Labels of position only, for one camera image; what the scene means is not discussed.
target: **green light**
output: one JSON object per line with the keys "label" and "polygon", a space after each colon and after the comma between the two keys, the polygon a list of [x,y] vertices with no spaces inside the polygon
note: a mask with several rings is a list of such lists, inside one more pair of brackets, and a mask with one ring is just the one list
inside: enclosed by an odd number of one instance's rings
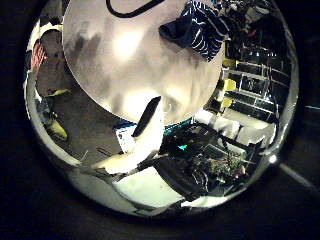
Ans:
{"label": "green light", "polygon": [[180,148],[182,151],[186,150],[186,148],[188,147],[188,145],[181,145],[178,148]]}

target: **striped shirt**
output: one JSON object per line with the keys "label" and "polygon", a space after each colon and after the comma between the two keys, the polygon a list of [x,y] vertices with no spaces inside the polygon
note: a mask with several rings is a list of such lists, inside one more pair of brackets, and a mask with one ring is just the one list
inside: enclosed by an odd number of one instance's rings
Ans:
{"label": "striped shirt", "polygon": [[159,32],[162,37],[182,48],[191,47],[210,62],[230,32],[229,26],[230,20],[219,16],[216,8],[191,0],[186,3],[181,16],[160,26]]}

